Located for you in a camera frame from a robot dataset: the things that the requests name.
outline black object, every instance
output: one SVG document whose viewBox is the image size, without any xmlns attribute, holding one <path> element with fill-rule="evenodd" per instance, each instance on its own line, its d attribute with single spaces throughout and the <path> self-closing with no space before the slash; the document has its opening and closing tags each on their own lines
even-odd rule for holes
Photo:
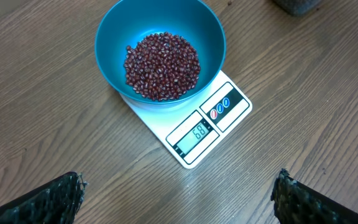
<svg viewBox="0 0 358 224">
<path fill-rule="evenodd" d="M 84 201 L 82 175 L 68 172 L 0 207 L 0 223 L 73 223 Z"/>
<path fill-rule="evenodd" d="M 289 177 L 282 169 L 272 196 L 274 215 L 281 224 L 356 224 L 358 214 Z"/>
<path fill-rule="evenodd" d="M 321 0 L 273 0 L 287 13 L 302 16 L 314 8 Z"/>
</svg>

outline pile of beans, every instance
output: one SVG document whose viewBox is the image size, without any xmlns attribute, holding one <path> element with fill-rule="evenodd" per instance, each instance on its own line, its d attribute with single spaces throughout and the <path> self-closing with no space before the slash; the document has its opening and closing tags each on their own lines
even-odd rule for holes
<svg viewBox="0 0 358 224">
<path fill-rule="evenodd" d="M 126 83 L 153 101 L 179 99 L 194 89 L 200 63 L 189 42 L 168 32 L 148 35 L 136 48 L 127 46 Z"/>
</svg>

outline kitchen scale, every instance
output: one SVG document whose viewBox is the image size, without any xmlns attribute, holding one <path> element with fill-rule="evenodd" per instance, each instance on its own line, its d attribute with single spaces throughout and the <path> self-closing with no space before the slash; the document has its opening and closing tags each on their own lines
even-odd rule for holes
<svg viewBox="0 0 358 224">
<path fill-rule="evenodd" d="M 222 71 L 184 102 L 153 105 L 121 96 L 187 169 L 197 166 L 252 110 L 250 100 Z"/>
</svg>

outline wooden table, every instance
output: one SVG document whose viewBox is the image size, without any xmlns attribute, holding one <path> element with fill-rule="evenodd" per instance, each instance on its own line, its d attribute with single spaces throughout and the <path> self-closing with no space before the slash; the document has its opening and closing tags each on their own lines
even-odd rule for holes
<svg viewBox="0 0 358 224">
<path fill-rule="evenodd" d="M 254 110 L 193 170 L 99 72 L 94 36 L 115 2 L 0 0 L 0 205 L 76 170 L 90 183 L 77 223 L 277 223 L 285 167 L 358 212 L 358 0 L 301 18 L 206 1 L 226 31 L 223 71 Z"/>
</svg>

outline blue bowl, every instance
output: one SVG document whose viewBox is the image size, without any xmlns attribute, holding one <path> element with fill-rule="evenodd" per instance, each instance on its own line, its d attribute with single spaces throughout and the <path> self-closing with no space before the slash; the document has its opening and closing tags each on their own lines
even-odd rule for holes
<svg viewBox="0 0 358 224">
<path fill-rule="evenodd" d="M 126 46 L 135 47 L 146 35 L 170 32 L 183 36 L 196 50 L 201 72 L 196 88 L 177 100 L 152 101 L 126 85 Z M 122 0 L 104 16 L 96 33 L 96 61 L 118 92 L 144 103 L 187 100 L 205 89 L 223 66 L 226 38 L 219 19 L 199 0 Z"/>
</svg>

